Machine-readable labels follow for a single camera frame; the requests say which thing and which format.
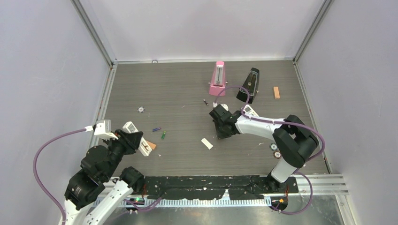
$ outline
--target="white wall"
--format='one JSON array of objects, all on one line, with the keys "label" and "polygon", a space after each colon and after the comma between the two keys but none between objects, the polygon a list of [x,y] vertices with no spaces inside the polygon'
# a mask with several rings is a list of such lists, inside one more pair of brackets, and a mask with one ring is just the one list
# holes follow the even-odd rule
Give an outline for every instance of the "white wall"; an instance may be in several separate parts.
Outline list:
[{"label": "white wall", "polygon": [[361,222],[397,224],[398,1],[334,1],[299,60]]},{"label": "white wall", "polygon": [[[37,185],[33,157],[49,139],[94,122],[109,69],[69,0],[0,4],[0,221],[54,225],[61,213]],[[90,137],[58,140],[38,159],[62,203]]]},{"label": "white wall", "polygon": [[89,0],[119,61],[292,59],[323,0]]}]

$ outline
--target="metal frame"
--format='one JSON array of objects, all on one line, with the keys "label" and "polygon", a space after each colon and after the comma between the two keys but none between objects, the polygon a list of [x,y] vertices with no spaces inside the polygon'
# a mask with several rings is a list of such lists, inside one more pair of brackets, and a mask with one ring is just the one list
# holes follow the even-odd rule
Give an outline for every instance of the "metal frame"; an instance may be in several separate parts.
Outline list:
[{"label": "metal frame", "polygon": [[[278,60],[293,60],[292,57],[280,58],[238,58],[238,59],[195,59],[195,60],[155,60],[157,63],[172,63],[172,62],[235,62],[235,61],[278,61]],[[153,63],[153,60],[144,61],[119,61],[118,64],[146,64]]]},{"label": "metal frame", "polygon": [[[98,111],[97,114],[95,115],[95,121],[93,122],[93,124],[96,124],[97,121],[103,120],[105,118],[105,113],[107,112],[107,106],[108,106],[109,97],[111,95],[113,81],[115,79],[116,69],[117,69],[117,64],[112,66],[112,69],[109,70],[107,80],[103,87],[102,98],[99,103]],[[100,139],[97,136],[95,136],[93,133],[90,140],[89,148],[97,145],[99,141]]]},{"label": "metal frame", "polygon": [[336,195],[337,205],[340,209],[341,217],[343,218],[345,225],[359,224],[355,219],[354,213],[351,206],[351,197],[349,195],[341,196]]},{"label": "metal frame", "polygon": [[104,57],[105,61],[111,68],[114,65],[114,61],[111,59],[109,53],[107,52],[103,42],[101,41],[98,32],[95,30],[94,25],[92,24],[86,10],[84,9],[80,0],[70,0],[75,7],[77,13],[79,14],[80,18],[82,19],[83,23],[85,24],[87,30],[89,31],[91,37],[94,40],[94,43],[97,45],[99,51],[101,52],[102,56]]},{"label": "metal frame", "polygon": [[310,29],[308,30],[306,36],[304,37],[304,40],[301,43],[300,48],[298,48],[296,56],[293,59],[294,64],[296,64],[297,61],[300,59],[301,55],[303,54],[304,49],[307,47],[308,42],[310,41],[312,35],[315,33],[316,29],[318,28],[319,24],[321,23],[323,17],[327,13],[327,11],[333,1],[334,0],[324,0],[323,1],[322,6],[319,9],[318,14],[315,17],[314,22],[312,23]]}]

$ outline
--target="washer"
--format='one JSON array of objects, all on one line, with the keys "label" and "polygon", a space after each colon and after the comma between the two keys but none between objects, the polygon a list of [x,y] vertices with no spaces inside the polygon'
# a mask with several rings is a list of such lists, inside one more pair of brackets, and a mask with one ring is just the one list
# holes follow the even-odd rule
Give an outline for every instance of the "washer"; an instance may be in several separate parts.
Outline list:
[{"label": "washer", "polygon": [[282,154],[279,151],[274,151],[274,158],[280,159]]},{"label": "washer", "polygon": [[145,107],[143,107],[143,106],[140,106],[137,109],[137,112],[139,112],[139,113],[143,113],[144,111],[145,111]]},{"label": "washer", "polygon": [[270,148],[272,151],[276,151],[276,150],[278,149],[278,146],[277,146],[275,143],[272,143],[272,144],[269,145],[269,148]]}]

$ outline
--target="cable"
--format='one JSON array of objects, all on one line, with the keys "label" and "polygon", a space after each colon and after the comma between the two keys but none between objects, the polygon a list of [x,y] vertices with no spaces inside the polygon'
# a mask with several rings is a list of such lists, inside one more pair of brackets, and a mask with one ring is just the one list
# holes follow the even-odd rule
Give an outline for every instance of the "cable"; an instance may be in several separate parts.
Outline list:
[{"label": "cable", "polygon": [[[302,210],[299,210],[299,211],[297,211],[297,212],[280,211],[280,213],[282,213],[282,214],[286,214],[286,215],[296,215],[296,214],[302,213],[302,212],[304,212],[305,210],[308,209],[308,207],[310,206],[310,204],[311,204],[311,202],[312,202],[312,197],[313,197],[313,195],[314,195],[314,191],[313,191],[313,188],[312,188],[312,184],[311,184],[311,182],[310,182],[310,179],[309,179],[307,176],[305,176],[304,174],[302,174],[301,172],[296,172],[296,174],[299,174],[299,175],[303,176],[303,177],[308,181],[308,184],[309,184],[309,186],[310,186],[310,199],[308,199],[307,205],[306,205]],[[271,208],[272,208],[273,210],[275,210],[275,211],[279,211],[278,206],[276,206],[276,207],[271,206]]]},{"label": "cable", "polygon": [[151,203],[150,205],[148,205],[144,208],[138,207],[133,201],[130,201],[127,199],[123,199],[123,201],[131,204],[132,206],[134,206],[134,208],[136,208],[140,212],[149,212],[149,211],[153,210],[161,202],[161,197],[156,199],[156,201],[154,201],[153,203]]},{"label": "cable", "polygon": [[38,177],[38,172],[37,172],[37,160],[38,160],[38,156],[40,155],[41,151],[42,151],[47,145],[49,145],[50,143],[52,143],[52,142],[54,142],[54,141],[56,141],[56,140],[58,140],[58,139],[60,139],[60,138],[66,137],[66,136],[68,136],[68,135],[72,135],[72,134],[76,134],[76,133],[80,133],[80,132],[84,132],[84,131],[86,131],[86,129],[75,130],[75,131],[72,131],[72,132],[69,132],[69,133],[66,133],[66,134],[62,134],[62,135],[60,135],[60,136],[57,136],[57,137],[51,139],[50,141],[46,142],[45,144],[43,144],[43,145],[38,149],[38,151],[36,152],[36,155],[35,155],[35,157],[34,157],[34,159],[33,159],[33,174],[35,175],[35,179],[36,179],[38,185],[40,186],[40,188],[44,191],[44,193],[45,193],[45,194],[57,205],[57,207],[60,209],[61,214],[62,214],[62,225],[65,225],[65,222],[66,222],[66,213],[65,213],[65,210],[63,209],[63,207],[62,207],[62,205],[59,203],[59,201],[57,201],[57,200],[54,198],[54,196],[47,190],[47,188],[43,185],[43,183],[41,182],[40,178]]},{"label": "cable", "polygon": [[[254,117],[254,116],[249,117],[248,115],[246,115],[245,112],[243,111],[243,109],[244,109],[245,105],[247,105],[247,104],[249,103],[249,99],[250,99],[249,95],[250,95],[250,94],[249,94],[249,91],[248,91],[246,88],[244,88],[244,87],[241,87],[241,86],[230,86],[230,87],[224,88],[222,91],[220,91],[220,93],[218,93],[217,97],[215,98],[215,100],[214,100],[214,102],[213,102],[213,105],[216,105],[216,104],[217,104],[217,99],[220,97],[220,95],[221,95],[224,91],[226,91],[226,90],[228,90],[228,89],[230,89],[230,88],[240,88],[240,89],[242,89],[242,90],[244,90],[244,91],[246,92],[246,95],[247,95],[246,102],[245,102],[245,104],[243,105],[243,107],[240,109],[240,111],[241,111],[241,113],[242,113],[242,116],[244,116],[244,117],[246,117],[246,118],[249,118],[249,119],[251,119],[251,120],[256,120],[256,121],[265,122],[265,123],[286,124],[286,125],[290,125],[290,126],[297,126],[297,127],[305,128],[305,129],[307,129],[307,130],[313,132],[315,135],[317,135],[318,138],[319,138],[320,141],[321,141],[321,150],[319,150],[319,152],[316,153],[315,155],[311,156],[306,162],[309,162],[309,161],[312,160],[313,158],[315,158],[315,157],[317,157],[318,155],[322,154],[323,151],[325,151],[325,146],[326,146],[325,139],[322,137],[321,134],[318,133],[318,131],[316,131],[315,129],[313,129],[313,128],[311,128],[311,127],[308,127],[308,126],[306,126],[306,125],[304,125],[304,124],[300,124],[300,123],[292,123],[292,122],[286,122],[286,121],[271,121],[271,120],[264,120],[264,119],[256,118],[256,117]],[[310,191],[311,191],[311,193],[310,193],[310,199],[308,200],[307,205],[306,205],[302,210],[300,210],[300,211],[297,211],[297,212],[285,212],[285,211],[280,211],[281,213],[286,214],[286,215],[295,215],[295,214],[299,214],[299,213],[305,211],[305,210],[309,207],[309,205],[311,204],[311,201],[312,201],[312,197],[313,197],[313,188],[312,188],[311,181],[309,180],[308,177],[306,177],[304,174],[300,173],[298,170],[299,170],[299,168],[297,168],[293,173],[296,173],[296,174],[299,174],[299,175],[303,176],[303,177],[308,181],[308,184],[309,184],[309,186],[310,186]],[[273,210],[279,211],[276,207],[271,206],[271,208],[272,208]]]}]

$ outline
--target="gray wooden table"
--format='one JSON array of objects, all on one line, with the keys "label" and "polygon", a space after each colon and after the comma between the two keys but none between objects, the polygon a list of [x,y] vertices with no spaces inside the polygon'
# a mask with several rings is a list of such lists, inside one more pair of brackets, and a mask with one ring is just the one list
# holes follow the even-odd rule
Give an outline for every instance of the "gray wooden table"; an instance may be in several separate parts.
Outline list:
[{"label": "gray wooden table", "polygon": [[[252,67],[260,70],[259,93],[252,104],[260,116],[286,118],[294,114],[312,126],[291,61],[226,62],[227,86],[242,85]],[[213,62],[118,65],[106,119],[112,121],[113,129],[132,121],[157,148],[148,157],[139,151],[125,156],[115,176],[128,166],[146,176],[268,174],[272,170],[278,160],[272,156],[270,140],[254,135],[217,139],[208,114],[215,98],[208,93],[213,69]],[[279,87],[279,100],[274,99],[274,86]],[[243,105],[236,99],[237,91],[228,90],[219,100],[231,112]],[[144,113],[137,112],[140,106],[145,107]],[[157,127],[162,130],[152,132]],[[163,131],[167,131],[164,140]],[[202,138],[214,147],[207,149]],[[301,171],[327,172],[321,157]]]}]

